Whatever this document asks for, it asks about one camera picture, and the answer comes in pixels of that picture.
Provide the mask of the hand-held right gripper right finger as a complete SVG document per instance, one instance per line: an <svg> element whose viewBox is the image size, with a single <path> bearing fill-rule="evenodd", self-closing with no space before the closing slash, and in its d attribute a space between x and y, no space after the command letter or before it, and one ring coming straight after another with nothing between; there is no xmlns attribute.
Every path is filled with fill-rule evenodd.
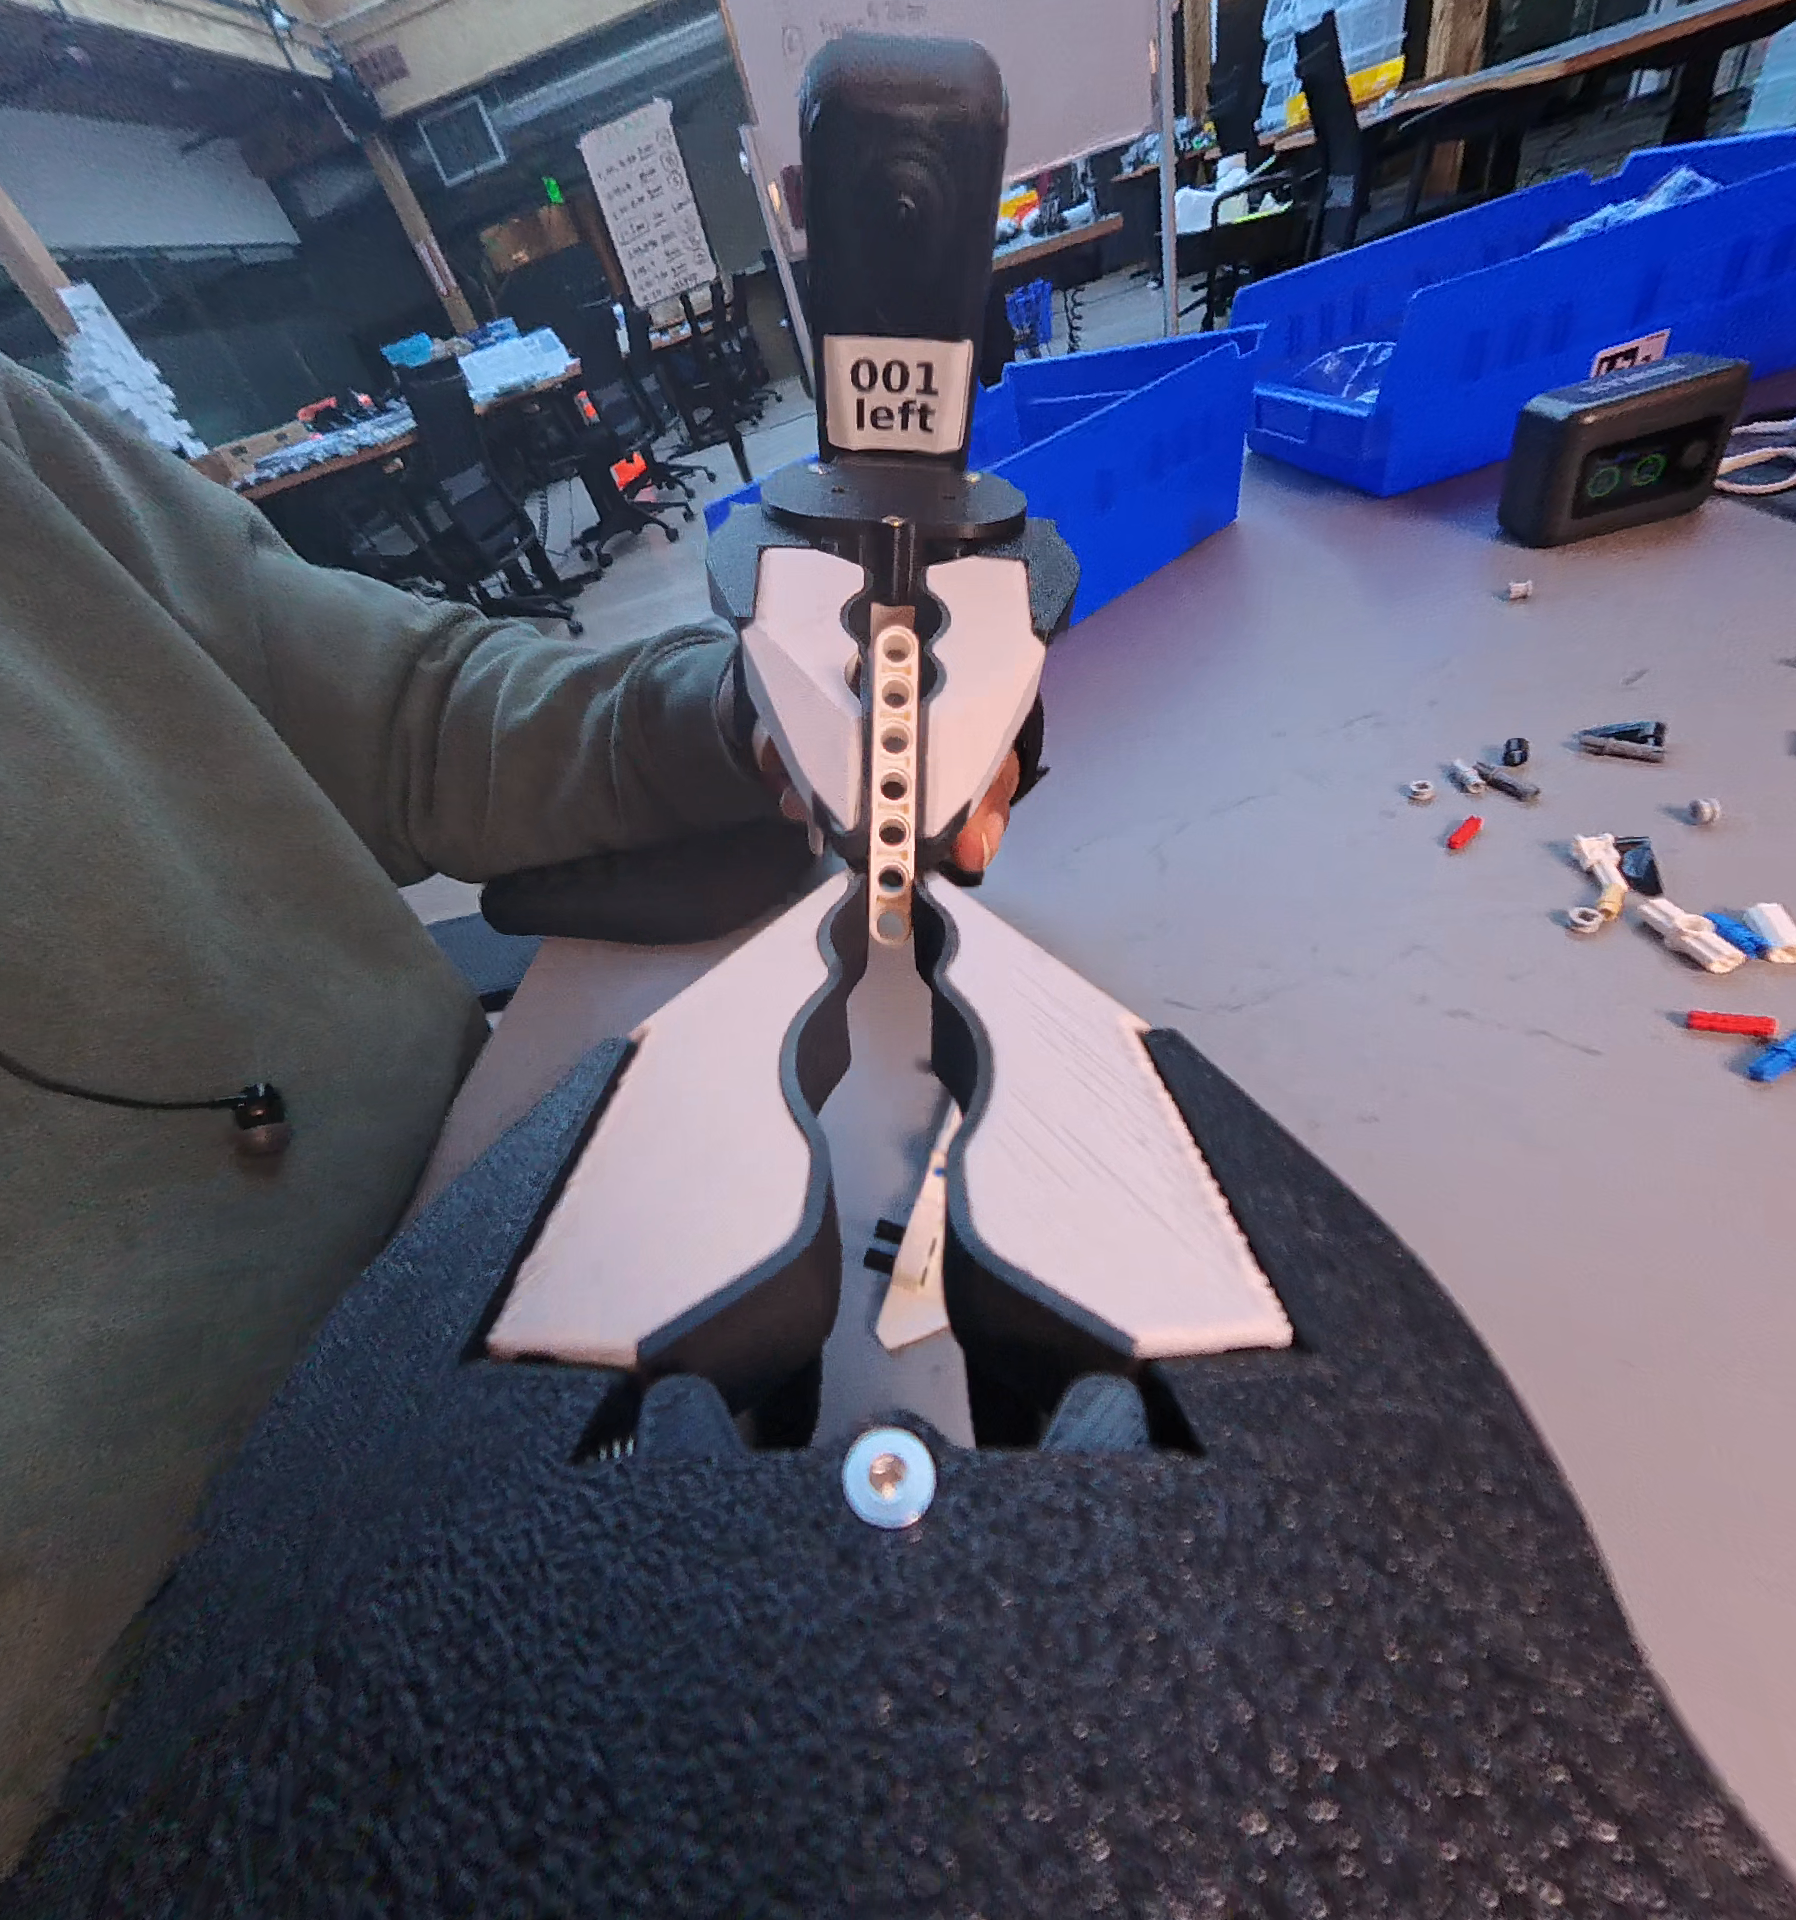
<svg viewBox="0 0 1796 1920"><path fill-rule="evenodd" d="M1292 1323L1253 1255L1151 1028L974 894L916 889L948 1152L943 1291L973 1388L1035 1409L1083 1374L1283 1350Z"/></svg>

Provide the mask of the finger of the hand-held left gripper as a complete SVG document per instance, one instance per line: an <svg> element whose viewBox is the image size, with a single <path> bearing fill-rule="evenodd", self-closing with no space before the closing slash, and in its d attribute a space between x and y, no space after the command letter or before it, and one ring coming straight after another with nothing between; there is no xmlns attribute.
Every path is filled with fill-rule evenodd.
<svg viewBox="0 0 1796 1920"><path fill-rule="evenodd" d="M852 679L863 642L849 610L865 566L812 547L766 547L741 625L745 681L810 827L867 868L867 721Z"/></svg>
<svg viewBox="0 0 1796 1920"><path fill-rule="evenodd" d="M1034 773L1020 742L1034 716L1034 625L1026 562L958 556L928 570L942 608L932 639L933 688L919 708L915 842L919 873L949 861L960 822L1005 756Z"/></svg>

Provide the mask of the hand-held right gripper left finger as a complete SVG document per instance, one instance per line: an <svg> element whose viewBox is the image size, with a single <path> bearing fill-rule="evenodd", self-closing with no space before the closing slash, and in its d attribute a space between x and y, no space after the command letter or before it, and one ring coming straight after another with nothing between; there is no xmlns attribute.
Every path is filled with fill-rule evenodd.
<svg viewBox="0 0 1796 1920"><path fill-rule="evenodd" d="M708 1379L734 1410L822 1358L842 1250L819 1121L850 1064L839 873L633 1033L486 1334L500 1358Z"/></svg>

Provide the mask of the white beam with red label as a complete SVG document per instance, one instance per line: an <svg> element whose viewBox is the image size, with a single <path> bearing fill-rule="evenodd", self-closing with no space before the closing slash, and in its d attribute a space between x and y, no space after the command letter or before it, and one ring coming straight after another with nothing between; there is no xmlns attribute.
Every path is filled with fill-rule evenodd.
<svg viewBox="0 0 1796 1920"><path fill-rule="evenodd" d="M882 947L910 941L924 665L912 621L910 607L872 601L863 646L867 914Z"/></svg>

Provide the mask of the white spotted toy brick assembly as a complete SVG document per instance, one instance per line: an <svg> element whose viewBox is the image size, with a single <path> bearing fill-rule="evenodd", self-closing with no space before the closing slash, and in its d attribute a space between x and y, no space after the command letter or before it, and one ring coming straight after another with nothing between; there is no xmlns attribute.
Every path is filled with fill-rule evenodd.
<svg viewBox="0 0 1796 1920"><path fill-rule="evenodd" d="M865 1266L887 1278L875 1334L890 1355L907 1352L942 1331L949 1331L943 1295L948 1242L946 1169L958 1128L958 1104L946 1098L908 1218L901 1225L882 1218L865 1252Z"/></svg>

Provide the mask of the person's left forearm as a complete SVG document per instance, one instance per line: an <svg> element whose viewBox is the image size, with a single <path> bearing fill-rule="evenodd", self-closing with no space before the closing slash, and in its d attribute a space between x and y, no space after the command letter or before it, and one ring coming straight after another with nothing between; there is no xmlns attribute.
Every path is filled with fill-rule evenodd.
<svg viewBox="0 0 1796 1920"><path fill-rule="evenodd" d="M486 880L775 821L719 621L588 643L333 577L294 751L400 882Z"/></svg>

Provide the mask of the grey desk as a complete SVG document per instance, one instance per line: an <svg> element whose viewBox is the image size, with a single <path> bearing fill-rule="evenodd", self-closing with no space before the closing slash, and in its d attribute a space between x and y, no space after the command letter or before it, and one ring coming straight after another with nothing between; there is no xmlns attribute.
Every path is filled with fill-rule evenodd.
<svg viewBox="0 0 1796 1920"><path fill-rule="evenodd" d="M1796 1881L1796 1085L1387 1075L1372 827L1461 489L1256 479L1056 659L987 905L1180 1026L1465 1342L1171 1377L1198 1453L956 1456L877 1533L784 1463L567 1470L517 1536L570 1739L472 1907L1749 1914Z"/></svg>

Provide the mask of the wooden background desk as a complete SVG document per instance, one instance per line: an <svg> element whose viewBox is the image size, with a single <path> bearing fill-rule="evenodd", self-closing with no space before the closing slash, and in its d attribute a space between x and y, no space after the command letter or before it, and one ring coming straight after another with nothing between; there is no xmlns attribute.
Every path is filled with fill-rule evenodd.
<svg viewBox="0 0 1796 1920"><path fill-rule="evenodd" d="M1398 92L1361 123L1361 150L1379 159L1444 139L1520 133L1571 83L1642 68L1680 73L1663 141L1702 139L1722 57L1794 22L1796 1L1673 5L1468 77Z"/></svg>

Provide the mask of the person's left hand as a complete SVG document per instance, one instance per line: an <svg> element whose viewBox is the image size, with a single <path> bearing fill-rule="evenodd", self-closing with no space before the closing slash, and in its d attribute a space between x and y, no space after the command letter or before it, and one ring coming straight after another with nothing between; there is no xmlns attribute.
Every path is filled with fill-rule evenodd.
<svg viewBox="0 0 1796 1920"><path fill-rule="evenodd" d="M986 788L984 796L971 803L964 825L946 854L942 874L956 885L980 885L982 876L993 863L1005 834L1013 802L1020 785L1020 756L1013 747L1005 751L1001 766Z"/></svg>

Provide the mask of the white sign on pole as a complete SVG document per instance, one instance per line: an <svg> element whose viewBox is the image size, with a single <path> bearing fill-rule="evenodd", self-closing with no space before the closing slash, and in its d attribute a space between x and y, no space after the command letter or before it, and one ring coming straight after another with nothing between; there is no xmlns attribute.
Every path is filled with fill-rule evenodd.
<svg viewBox="0 0 1796 1920"><path fill-rule="evenodd" d="M627 305L652 311L717 281L719 267L668 99L654 98L585 133L579 153L627 286Z"/></svg>

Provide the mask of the blue plastic bin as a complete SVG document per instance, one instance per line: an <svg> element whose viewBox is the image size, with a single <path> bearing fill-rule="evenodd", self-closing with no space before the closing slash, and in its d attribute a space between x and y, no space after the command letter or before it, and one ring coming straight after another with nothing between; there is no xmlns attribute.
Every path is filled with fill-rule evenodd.
<svg viewBox="0 0 1796 1920"><path fill-rule="evenodd" d="M1072 618L1229 526L1264 328L1005 367L974 398L971 467L1001 473L1081 565Z"/></svg>
<svg viewBox="0 0 1796 1920"><path fill-rule="evenodd" d="M1796 129L1632 153L1244 288L1247 445L1388 497L1487 467L1528 398L1667 354L1796 367Z"/></svg>

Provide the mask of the person's green sweatshirt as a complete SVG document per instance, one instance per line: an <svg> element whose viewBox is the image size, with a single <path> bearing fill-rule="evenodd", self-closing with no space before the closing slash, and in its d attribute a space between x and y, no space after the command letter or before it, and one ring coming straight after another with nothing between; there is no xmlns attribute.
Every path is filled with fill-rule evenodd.
<svg viewBox="0 0 1796 1920"><path fill-rule="evenodd" d="M485 1043L278 731L333 577L0 354L0 1881Z"/></svg>

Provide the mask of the scattered small building pieces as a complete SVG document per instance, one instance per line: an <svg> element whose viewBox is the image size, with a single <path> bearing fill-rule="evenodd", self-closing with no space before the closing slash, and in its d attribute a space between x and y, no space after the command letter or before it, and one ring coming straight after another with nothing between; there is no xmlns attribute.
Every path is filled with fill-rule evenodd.
<svg viewBox="0 0 1796 1920"><path fill-rule="evenodd" d="M1357 868L1387 1075L1796 1085L1796 535L1489 539L1411 585L1411 756Z"/></svg>

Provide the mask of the black box device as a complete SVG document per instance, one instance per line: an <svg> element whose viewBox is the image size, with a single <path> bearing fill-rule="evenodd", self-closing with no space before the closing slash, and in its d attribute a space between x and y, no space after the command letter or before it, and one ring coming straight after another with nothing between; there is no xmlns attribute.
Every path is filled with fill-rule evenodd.
<svg viewBox="0 0 1796 1920"><path fill-rule="evenodd" d="M1532 397L1514 422L1500 530L1557 547L1701 506L1751 371L1743 359L1681 354Z"/></svg>

